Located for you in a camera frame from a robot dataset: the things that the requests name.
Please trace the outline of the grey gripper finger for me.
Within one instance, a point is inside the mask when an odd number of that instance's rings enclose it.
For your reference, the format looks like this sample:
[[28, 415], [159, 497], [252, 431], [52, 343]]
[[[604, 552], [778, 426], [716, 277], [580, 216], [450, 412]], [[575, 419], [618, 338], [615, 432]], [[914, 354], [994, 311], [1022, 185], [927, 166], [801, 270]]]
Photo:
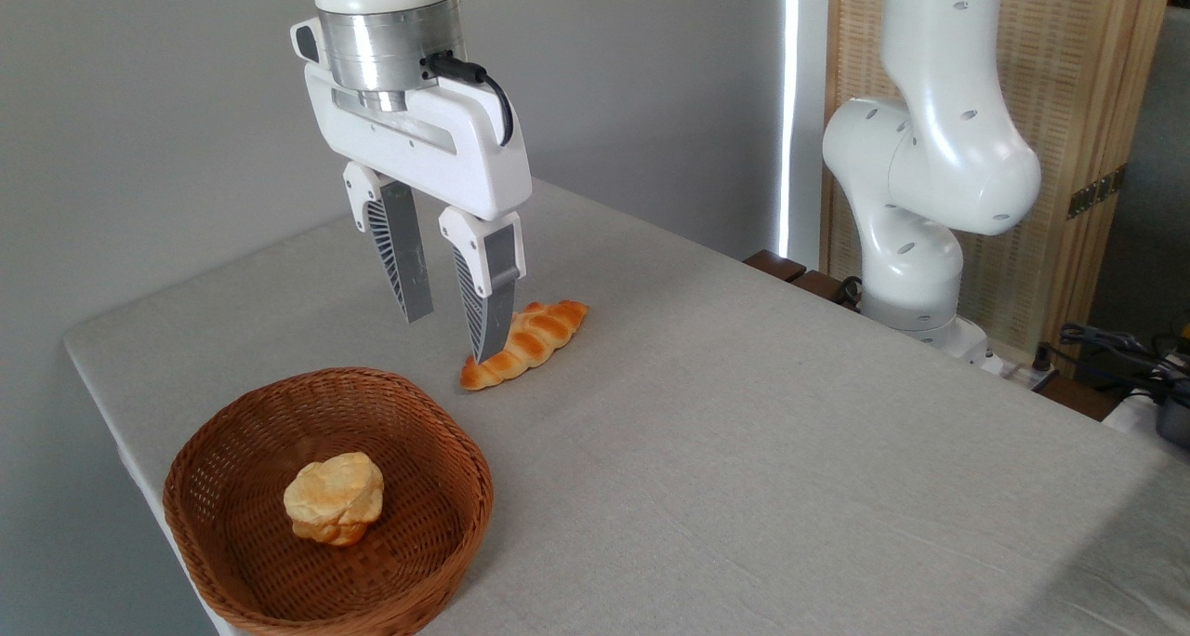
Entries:
[[515, 285], [526, 275], [522, 218], [513, 211], [480, 220], [449, 206], [439, 217], [455, 263], [476, 364], [501, 353], [509, 339]]
[[405, 322], [419, 322], [433, 303], [413, 188], [353, 161], [342, 177], [353, 222], [371, 233]]

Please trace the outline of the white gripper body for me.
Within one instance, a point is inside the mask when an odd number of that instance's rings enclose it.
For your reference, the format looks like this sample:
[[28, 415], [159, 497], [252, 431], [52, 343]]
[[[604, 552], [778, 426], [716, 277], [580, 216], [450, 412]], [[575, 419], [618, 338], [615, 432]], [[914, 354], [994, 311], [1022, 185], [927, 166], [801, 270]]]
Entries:
[[333, 152], [486, 220], [530, 199], [522, 132], [503, 141], [503, 108], [486, 86], [441, 77], [405, 93], [403, 112], [381, 113], [362, 106], [317, 63], [306, 63], [303, 73]]

